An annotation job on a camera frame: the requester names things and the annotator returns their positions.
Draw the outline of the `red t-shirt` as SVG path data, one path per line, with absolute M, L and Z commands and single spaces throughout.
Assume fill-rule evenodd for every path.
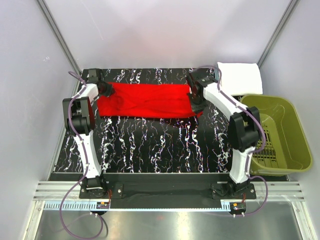
M 115 93 L 101 96 L 97 109 L 101 117 L 139 117 L 155 119 L 184 119 L 201 116 L 195 113 L 187 94 L 186 84 L 128 84 L 112 83 Z

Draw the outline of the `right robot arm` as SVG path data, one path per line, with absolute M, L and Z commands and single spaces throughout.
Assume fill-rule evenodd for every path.
M 186 82 L 190 87 L 187 96 L 194 113 L 202 112 L 210 102 L 229 120 L 227 141 L 232 148 L 230 180 L 213 191 L 220 197 L 239 198 L 249 186 L 252 155 L 263 137 L 259 110 L 247 107 L 225 93 L 213 77 L 193 80 L 188 76 Z

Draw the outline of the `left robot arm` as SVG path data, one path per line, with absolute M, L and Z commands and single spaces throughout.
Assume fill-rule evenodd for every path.
M 83 83 L 73 97 L 62 100 L 64 126 L 73 135 L 83 167 L 83 175 L 78 183 L 80 198 L 103 198 L 110 193 L 94 144 L 95 115 L 92 102 L 98 96 L 109 97 L 114 92 L 113 86 L 104 81 Z

